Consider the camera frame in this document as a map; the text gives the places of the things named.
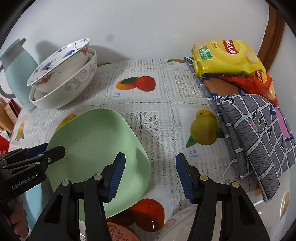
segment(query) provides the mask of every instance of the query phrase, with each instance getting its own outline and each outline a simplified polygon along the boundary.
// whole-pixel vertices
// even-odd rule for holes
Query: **gray checkered cloth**
[[[296,143],[282,112],[259,95],[210,93],[203,84],[208,78],[197,77],[192,58],[184,59],[218,117],[239,176],[254,171],[263,199],[269,201],[279,188],[281,174],[295,164]]]

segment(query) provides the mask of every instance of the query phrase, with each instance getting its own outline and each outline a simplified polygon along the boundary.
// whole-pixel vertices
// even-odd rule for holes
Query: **metal screw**
[[[68,186],[69,183],[70,183],[70,182],[69,182],[68,180],[65,180],[65,181],[62,182],[62,186],[64,186],[64,187],[65,187],[65,186]]]
[[[206,176],[206,175],[201,175],[200,176],[200,180],[202,180],[202,181],[207,181],[209,178],[208,178],[208,176]]]
[[[102,179],[102,175],[101,174],[94,175],[94,179],[95,180],[101,180]]]
[[[239,183],[238,182],[233,182],[232,183],[232,186],[234,186],[235,188],[238,188],[239,187]]]

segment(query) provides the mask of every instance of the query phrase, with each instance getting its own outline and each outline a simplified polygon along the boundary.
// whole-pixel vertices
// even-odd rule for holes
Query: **square green tray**
[[[106,217],[113,216],[138,202],[151,177],[150,161],[141,143],[123,117],[110,109],[93,109],[74,118],[51,138],[47,149],[63,146],[63,159],[48,166],[53,191],[63,180],[82,182],[101,173],[118,152],[126,156],[126,167],[116,197],[104,203]],[[84,221],[83,200],[79,220]]]

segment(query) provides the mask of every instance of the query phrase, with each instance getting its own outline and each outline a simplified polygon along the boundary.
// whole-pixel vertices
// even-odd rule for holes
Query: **light blue pitcher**
[[[38,67],[33,57],[23,48],[25,38],[14,41],[0,57],[5,77],[13,94],[7,94],[0,86],[0,94],[5,98],[17,98],[22,105],[31,110],[35,107],[29,99],[31,86],[27,86],[27,80]]]

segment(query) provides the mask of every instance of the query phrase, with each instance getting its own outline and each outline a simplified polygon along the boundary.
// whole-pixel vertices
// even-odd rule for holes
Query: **white ceramic bowl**
[[[172,216],[172,218],[163,225],[161,230],[159,230],[155,241],[187,240],[192,227],[196,209],[197,204],[194,204]],[[222,202],[219,201],[217,202],[216,206],[216,219],[212,241],[219,241],[221,229],[221,213]]]
[[[75,75],[48,94],[40,93],[32,87],[30,101],[40,109],[56,109],[77,98],[94,78],[97,68],[97,56],[89,49],[88,62]]]
[[[89,41],[75,41],[50,55],[31,74],[27,85],[44,93],[54,90],[86,64]]]

